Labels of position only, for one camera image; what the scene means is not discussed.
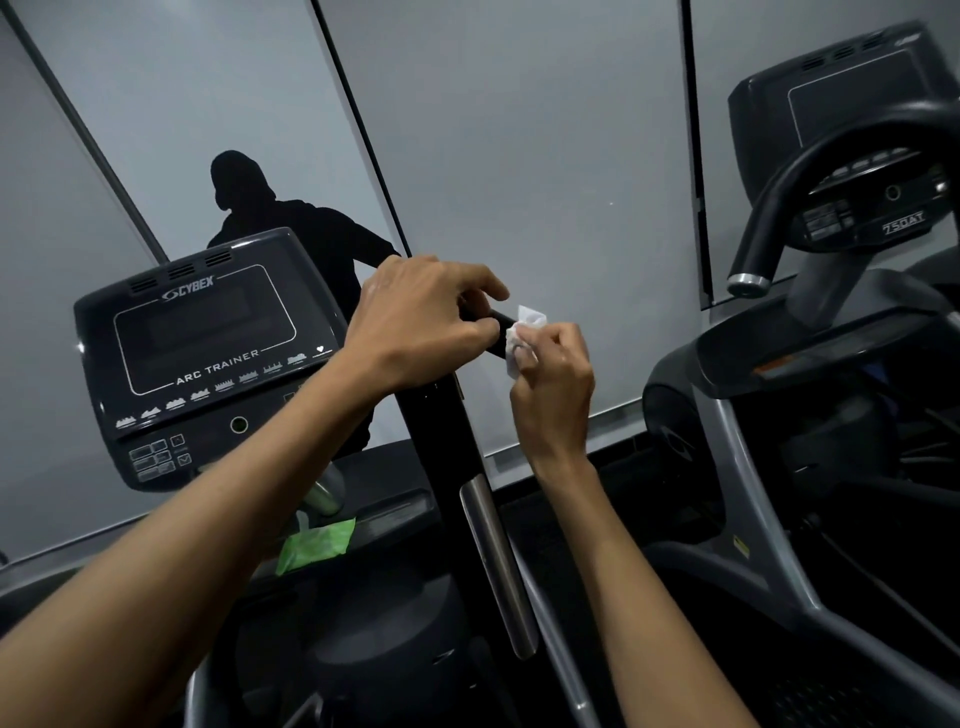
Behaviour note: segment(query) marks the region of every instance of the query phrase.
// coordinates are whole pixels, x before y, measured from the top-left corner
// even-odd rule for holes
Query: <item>green wipe package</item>
[[[356,524],[357,519],[350,519],[295,533],[283,542],[276,561],[276,575],[347,553]]]

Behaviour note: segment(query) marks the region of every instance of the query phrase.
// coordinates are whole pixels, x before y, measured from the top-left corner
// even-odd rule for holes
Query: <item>metal handle grip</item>
[[[468,481],[460,489],[460,501],[510,644],[520,660],[528,660],[540,646],[540,630],[520,580],[510,541],[497,515],[487,477],[481,474]]]

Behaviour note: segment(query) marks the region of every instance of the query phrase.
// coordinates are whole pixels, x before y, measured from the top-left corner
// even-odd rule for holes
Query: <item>hand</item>
[[[517,333],[533,352],[516,350],[520,377],[510,402],[520,447],[534,472],[543,475],[587,456],[593,368],[576,324],[519,327]]]
[[[388,257],[367,281],[344,353],[373,362],[382,394],[439,379],[479,356],[500,334],[489,294],[507,286],[485,265],[440,262],[435,255]],[[479,321],[460,318],[465,304]]]

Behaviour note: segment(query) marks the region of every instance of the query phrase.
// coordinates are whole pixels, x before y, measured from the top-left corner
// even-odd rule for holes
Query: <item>console vent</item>
[[[167,276],[170,280],[181,279],[184,276],[192,276],[193,274],[193,263],[185,263],[167,271]]]
[[[204,258],[207,268],[212,268],[215,265],[227,263],[231,260],[233,260],[233,254],[230,251],[221,251],[219,253],[214,253],[213,255],[208,255],[206,258]]]
[[[823,56],[813,56],[808,59],[804,59],[804,62],[800,64],[802,71],[812,71],[814,68],[819,68],[824,63],[827,62]]]
[[[870,51],[874,48],[879,48],[885,42],[887,42],[887,38],[883,33],[874,33],[872,36],[863,41],[863,45],[860,46],[860,49],[864,51]]]
[[[156,288],[155,278],[137,279],[131,281],[130,284],[131,293],[143,293],[144,291],[149,291],[151,288]]]

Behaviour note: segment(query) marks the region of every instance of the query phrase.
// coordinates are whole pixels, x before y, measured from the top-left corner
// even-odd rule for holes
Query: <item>white tissue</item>
[[[529,328],[543,328],[546,326],[546,316],[533,308],[527,308],[525,305],[517,307],[516,324],[507,329],[507,374],[510,375],[510,379],[516,379],[520,376],[520,369],[516,365],[514,355],[517,347],[530,349],[516,333],[516,327],[520,324]]]

